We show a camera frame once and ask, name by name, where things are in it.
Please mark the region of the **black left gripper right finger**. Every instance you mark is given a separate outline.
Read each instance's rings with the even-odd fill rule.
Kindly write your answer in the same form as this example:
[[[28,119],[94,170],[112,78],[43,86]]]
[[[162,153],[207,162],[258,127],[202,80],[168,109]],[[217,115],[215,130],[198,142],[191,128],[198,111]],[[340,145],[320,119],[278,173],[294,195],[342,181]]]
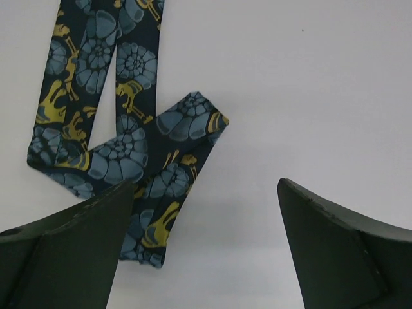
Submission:
[[[411,231],[288,178],[279,206],[305,308],[411,308]]]

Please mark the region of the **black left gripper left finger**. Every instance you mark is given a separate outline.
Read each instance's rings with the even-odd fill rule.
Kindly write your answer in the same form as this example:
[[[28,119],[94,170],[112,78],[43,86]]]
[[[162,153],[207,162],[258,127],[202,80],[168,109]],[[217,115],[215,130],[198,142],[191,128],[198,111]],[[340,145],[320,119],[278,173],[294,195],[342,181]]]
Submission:
[[[124,181],[1,233],[1,308],[105,308],[133,204]]]

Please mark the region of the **blue yellow patterned tie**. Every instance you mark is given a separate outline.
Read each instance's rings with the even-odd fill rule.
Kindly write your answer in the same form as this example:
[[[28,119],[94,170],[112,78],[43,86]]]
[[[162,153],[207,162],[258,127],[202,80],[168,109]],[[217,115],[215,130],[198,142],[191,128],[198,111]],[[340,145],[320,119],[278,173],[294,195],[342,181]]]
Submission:
[[[163,11],[163,1],[60,2],[27,154],[79,198],[132,181],[120,259],[155,268],[229,124],[197,91],[156,113]]]

